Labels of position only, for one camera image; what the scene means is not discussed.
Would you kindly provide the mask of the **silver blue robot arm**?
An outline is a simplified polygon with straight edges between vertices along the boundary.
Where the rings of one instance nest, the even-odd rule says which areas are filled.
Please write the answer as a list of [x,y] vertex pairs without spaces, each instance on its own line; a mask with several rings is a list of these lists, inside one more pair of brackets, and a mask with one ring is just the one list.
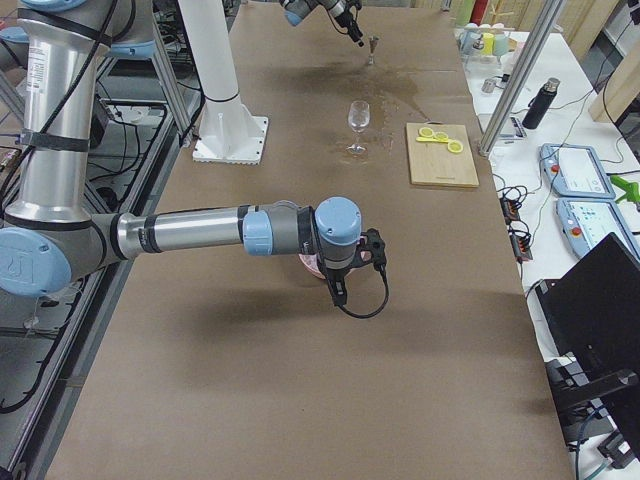
[[362,3],[358,0],[279,0],[284,15],[292,26],[299,25],[316,8],[324,9],[334,29],[347,35],[359,47],[364,46],[363,33],[357,23]]
[[347,302],[354,269],[386,269],[384,242],[363,229],[358,206],[332,197],[146,217],[92,214],[83,206],[98,60],[148,58],[155,49],[148,1],[24,1],[28,38],[20,187],[1,201],[1,286],[38,298],[143,253],[240,244],[254,256],[314,256],[333,303]]

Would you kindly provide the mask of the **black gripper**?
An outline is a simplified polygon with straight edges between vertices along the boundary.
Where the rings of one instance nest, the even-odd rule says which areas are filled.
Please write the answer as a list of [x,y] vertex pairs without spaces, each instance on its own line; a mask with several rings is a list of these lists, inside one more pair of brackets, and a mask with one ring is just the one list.
[[377,229],[369,228],[361,233],[357,251],[361,266],[372,265],[377,272],[386,272],[385,242]]
[[358,46],[364,45],[362,40],[363,33],[357,23],[357,17],[361,9],[361,3],[336,3],[333,7],[333,19]]

